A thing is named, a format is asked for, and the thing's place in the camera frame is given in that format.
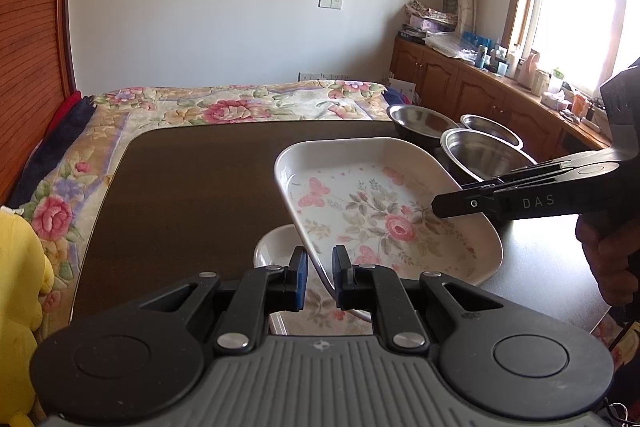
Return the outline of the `person's right hand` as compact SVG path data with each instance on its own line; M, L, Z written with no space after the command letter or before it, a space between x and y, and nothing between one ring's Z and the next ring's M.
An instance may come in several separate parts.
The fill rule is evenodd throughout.
M578 217L576 239L589 263L604 301L612 307L629 305L639 289L638 277L629 270L628 258L639 249L639 218L605 234Z

